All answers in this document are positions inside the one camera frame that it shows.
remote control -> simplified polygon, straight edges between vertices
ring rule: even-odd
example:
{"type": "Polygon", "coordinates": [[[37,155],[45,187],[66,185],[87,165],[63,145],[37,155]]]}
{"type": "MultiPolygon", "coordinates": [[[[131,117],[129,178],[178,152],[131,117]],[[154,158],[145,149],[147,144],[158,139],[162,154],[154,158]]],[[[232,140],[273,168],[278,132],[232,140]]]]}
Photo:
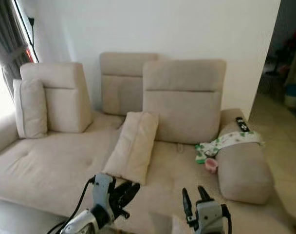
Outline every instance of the remote control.
{"type": "Polygon", "coordinates": [[[246,125],[246,123],[244,122],[242,117],[237,117],[236,122],[242,132],[249,132],[250,131],[250,129],[248,128],[248,126],[246,125]]]}

sofa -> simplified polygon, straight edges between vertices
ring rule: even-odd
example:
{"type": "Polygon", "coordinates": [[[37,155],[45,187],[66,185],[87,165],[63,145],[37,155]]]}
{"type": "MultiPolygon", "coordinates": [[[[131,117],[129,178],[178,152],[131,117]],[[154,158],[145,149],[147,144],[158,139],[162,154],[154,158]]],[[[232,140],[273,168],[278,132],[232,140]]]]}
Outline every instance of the sofa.
{"type": "MultiPolygon", "coordinates": [[[[82,64],[21,67],[22,79],[43,82],[49,132],[43,138],[19,139],[14,114],[0,121],[0,199],[69,216],[87,179],[106,165],[127,112],[150,111],[159,114],[159,126],[146,184],[125,208],[130,218],[119,217],[116,228],[170,233],[172,215],[185,219],[182,188],[194,204],[202,185],[228,206],[233,233],[293,233],[258,144],[220,150],[217,174],[195,162],[194,144],[239,131],[235,117],[242,112],[221,111],[224,61],[103,53],[100,67],[102,111],[91,109],[82,64]]],[[[92,204],[90,186],[81,210],[92,204]]]]}

sofa backrest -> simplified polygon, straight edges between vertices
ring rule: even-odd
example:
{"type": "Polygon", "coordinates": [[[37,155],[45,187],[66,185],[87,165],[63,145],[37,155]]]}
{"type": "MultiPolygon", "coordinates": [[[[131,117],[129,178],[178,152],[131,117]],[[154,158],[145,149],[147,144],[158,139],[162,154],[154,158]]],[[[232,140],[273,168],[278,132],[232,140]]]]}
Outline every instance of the sofa backrest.
{"type": "Polygon", "coordinates": [[[143,111],[159,114],[156,140],[196,144],[217,136],[225,69],[218,59],[145,64],[143,111]]]}
{"type": "Polygon", "coordinates": [[[111,53],[100,56],[102,110],[126,115],[143,109],[143,66],[157,59],[152,53],[111,53]]]}
{"type": "Polygon", "coordinates": [[[42,81],[48,113],[48,129],[81,133],[92,122],[92,110],[81,63],[27,63],[22,79],[42,81]]]}

green and white cloth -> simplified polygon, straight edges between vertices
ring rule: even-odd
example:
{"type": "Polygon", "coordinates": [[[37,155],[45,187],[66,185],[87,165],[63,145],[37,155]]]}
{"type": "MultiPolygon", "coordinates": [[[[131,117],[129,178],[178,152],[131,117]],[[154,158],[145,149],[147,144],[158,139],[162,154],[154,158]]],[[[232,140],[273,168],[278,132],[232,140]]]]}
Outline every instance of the green and white cloth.
{"type": "Polygon", "coordinates": [[[211,143],[199,143],[195,146],[196,150],[198,151],[198,155],[196,156],[196,162],[199,164],[203,164],[207,157],[214,157],[222,148],[231,145],[250,142],[263,145],[263,141],[261,139],[260,134],[254,131],[232,132],[220,136],[211,143]]]}

gray curtain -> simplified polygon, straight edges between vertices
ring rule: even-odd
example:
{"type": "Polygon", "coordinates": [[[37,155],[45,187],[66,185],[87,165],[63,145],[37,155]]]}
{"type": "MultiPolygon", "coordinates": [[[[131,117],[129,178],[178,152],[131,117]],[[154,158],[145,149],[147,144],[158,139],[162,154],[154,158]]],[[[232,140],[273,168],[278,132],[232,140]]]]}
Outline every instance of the gray curtain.
{"type": "Polygon", "coordinates": [[[7,87],[13,96],[13,80],[21,79],[20,66],[30,62],[11,0],[0,0],[0,64],[7,87]]]}

